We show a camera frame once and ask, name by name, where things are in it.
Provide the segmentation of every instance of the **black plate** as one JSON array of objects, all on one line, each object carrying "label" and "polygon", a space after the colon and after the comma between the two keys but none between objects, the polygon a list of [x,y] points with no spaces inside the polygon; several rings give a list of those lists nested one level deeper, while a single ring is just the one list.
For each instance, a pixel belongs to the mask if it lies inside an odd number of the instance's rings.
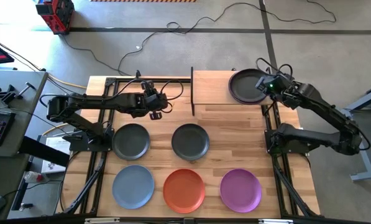
[{"label": "black plate", "polygon": [[112,149],[125,160],[134,160],[144,155],[150,146],[148,131],[139,124],[127,124],[116,131]]},{"label": "black plate", "polygon": [[179,157],[187,161],[201,158],[209,149],[209,136],[197,124],[184,124],[175,130],[172,148]]},{"label": "black plate", "polygon": [[266,95],[256,89],[255,84],[264,75],[264,72],[253,68],[239,71],[229,80],[229,92],[239,103],[258,104],[265,99]]}]

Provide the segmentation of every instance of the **wooden board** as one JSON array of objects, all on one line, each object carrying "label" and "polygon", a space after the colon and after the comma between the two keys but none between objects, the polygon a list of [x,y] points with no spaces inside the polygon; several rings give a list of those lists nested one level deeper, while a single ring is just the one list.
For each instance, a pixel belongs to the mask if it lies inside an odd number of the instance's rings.
[{"label": "wooden board", "polygon": [[[89,95],[100,95],[106,77],[90,77],[87,90]],[[162,84],[156,83],[159,90]],[[141,91],[139,84],[131,84],[124,92]],[[178,85],[168,85],[168,97],[179,94]],[[205,218],[278,218],[277,193],[273,178],[271,158],[265,153],[263,131],[265,122],[260,106],[247,105],[196,105],[195,117],[191,114],[190,86],[185,85],[183,95],[172,101],[173,112],[163,114],[159,121],[149,117],[132,119],[128,114],[115,113],[114,128],[128,123],[143,125],[150,134],[151,147],[136,161],[124,161],[113,152],[108,154],[104,173],[103,187],[99,201],[98,216],[115,217],[205,217]],[[296,111],[280,106],[282,122],[299,126]],[[81,115],[90,121],[97,121],[98,110],[83,110]],[[177,127],[186,123],[202,126],[210,137],[208,153],[201,159],[188,162],[180,159],[172,151],[171,138]],[[85,182],[89,153],[80,153],[70,164],[63,186],[63,201],[68,204],[77,196]],[[290,155],[293,183],[310,208],[319,213],[310,169],[305,158]],[[120,207],[112,196],[112,183],[116,174],[129,164],[140,164],[151,170],[155,179],[155,192],[151,200],[142,208],[128,210]],[[163,183],[176,169],[188,168],[197,172],[204,180],[206,197],[202,206],[195,212],[183,215],[170,210],[163,199]],[[260,205],[249,213],[236,213],[228,209],[219,196],[219,183],[229,170],[243,168],[253,172],[262,184]],[[89,206],[93,198],[90,194]]]},{"label": "wooden board", "polygon": [[[228,90],[228,82],[233,71],[194,71],[193,103],[196,105],[239,105]],[[260,105],[269,105],[272,101],[265,98]]]}]

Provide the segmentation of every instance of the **concrete floor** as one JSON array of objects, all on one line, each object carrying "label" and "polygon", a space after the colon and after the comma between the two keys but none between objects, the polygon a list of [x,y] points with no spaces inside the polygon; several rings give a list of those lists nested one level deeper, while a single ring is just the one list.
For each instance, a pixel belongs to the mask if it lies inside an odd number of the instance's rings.
[{"label": "concrete floor", "polygon": [[[4,7],[2,2],[10,2]],[[198,0],[197,3],[118,3],[73,0],[76,14],[72,27],[163,28],[176,21],[191,27],[200,17],[217,17],[235,0]],[[259,6],[258,0],[248,0]],[[268,16],[271,29],[371,30],[371,0],[319,0],[333,11],[335,24],[311,25],[305,22],[280,22]],[[319,6],[302,0],[265,0],[267,10],[284,19],[331,19]],[[90,53],[69,48],[62,37],[45,28],[31,0],[0,0],[0,41],[25,58],[46,68],[68,82],[87,85],[90,75],[117,75],[95,62]],[[201,22],[200,28],[263,29],[260,11],[235,6],[217,23]],[[145,32],[72,32],[66,37],[75,47],[92,49],[97,58],[116,67],[127,52],[137,49],[150,33]],[[312,83],[330,103],[342,108],[371,88],[371,35],[272,34],[277,63],[293,66],[295,78]],[[190,33],[160,34],[152,37],[143,52],[125,59],[121,69],[143,75],[189,75],[198,70],[230,70],[254,67],[257,57],[268,58],[264,34]],[[18,62],[5,66],[28,70]],[[48,84],[44,93],[60,93]],[[298,110],[302,127],[316,131],[334,131],[314,113]],[[35,114],[44,116],[38,105]],[[361,126],[371,138],[371,115],[358,114]],[[50,127],[32,119],[27,135],[36,138]],[[314,184],[321,213],[330,218],[371,222],[371,180],[353,183],[349,175],[363,172],[360,156],[343,156],[332,149],[319,148],[311,153]],[[57,201],[57,186],[46,185],[27,192],[24,199],[35,208],[12,212],[11,218],[52,214]]]}]

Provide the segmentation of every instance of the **purple plate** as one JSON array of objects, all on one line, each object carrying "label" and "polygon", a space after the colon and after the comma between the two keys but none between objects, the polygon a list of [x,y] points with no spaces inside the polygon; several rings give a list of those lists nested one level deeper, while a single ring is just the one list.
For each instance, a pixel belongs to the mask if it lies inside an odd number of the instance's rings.
[{"label": "purple plate", "polygon": [[261,185],[251,172],[233,169],[220,183],[221,200],[231,210],[246,213],[254,210],[261,200]]}]

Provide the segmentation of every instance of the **plate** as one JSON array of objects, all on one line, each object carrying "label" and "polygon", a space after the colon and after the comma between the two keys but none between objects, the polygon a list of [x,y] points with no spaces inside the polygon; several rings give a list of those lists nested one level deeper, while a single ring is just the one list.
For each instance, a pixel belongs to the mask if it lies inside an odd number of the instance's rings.
[{"label": "plate", "polygon": [[175,130],[172,148],[180,158],[194,161],[206,154],[209,149],[209,136],[197,124],[184,124]]},{"label": "plate", "polygon": [[203,180],[192,170],[176,170],[167,177],[163,185],[163,197],[174,212],[193,212],[204,199]]},{"label": "plate", "polygon": [[233,169],[220,183],[221,200],[235,212],[246,213],[255,209],[261,200],[261,185],[251,172]]},{"label": "plate", "polygon": [[125,160],[134,160],[144,155],[150,146],[148,131],[139,124],[127,124],[119,128],[112,138],[112,149]]},{"label": "plate", "polygon": [[249,105],[258,104],[267,97],[255,87],[264,75],[264,72],[254,68],[241,70],[229,79],[229,92],[239,103]]},{"label": "plate", "polygon": [[127,209],[136,209],[149,201],[154,188],[155,182],[147,168],[130,165],[116,175],[112,194],[118,205]]}]

